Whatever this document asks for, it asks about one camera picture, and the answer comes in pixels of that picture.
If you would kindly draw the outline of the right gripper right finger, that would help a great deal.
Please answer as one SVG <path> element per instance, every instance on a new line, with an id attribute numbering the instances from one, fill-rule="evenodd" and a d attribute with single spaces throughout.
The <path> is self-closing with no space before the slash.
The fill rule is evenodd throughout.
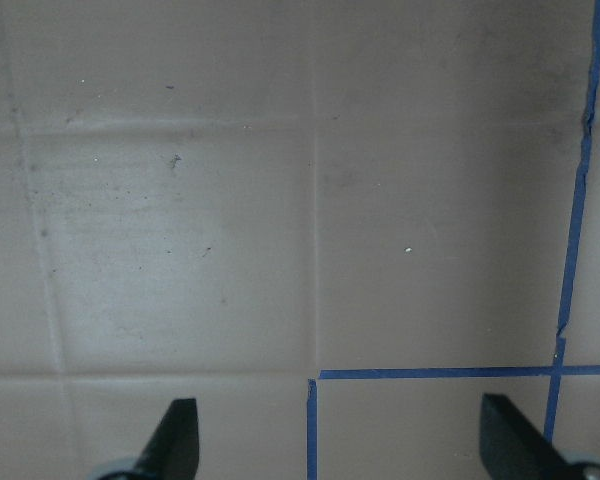
<path id="1" fill-rule="evenodd" d="M 600 463 L 566 460 L 502 394 L 482 396 L 479 455 L 495 480 L 600 479 Z"/>

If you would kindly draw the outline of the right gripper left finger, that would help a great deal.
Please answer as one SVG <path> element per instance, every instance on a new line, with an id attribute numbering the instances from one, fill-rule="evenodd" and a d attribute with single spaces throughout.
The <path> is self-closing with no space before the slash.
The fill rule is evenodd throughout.
<path id="1" fill-rule="evenodd" d="M 199 468 L 199 417 L 195 398 L 173 400 L 130 467 L 98 479 L 194 479 Z"/>

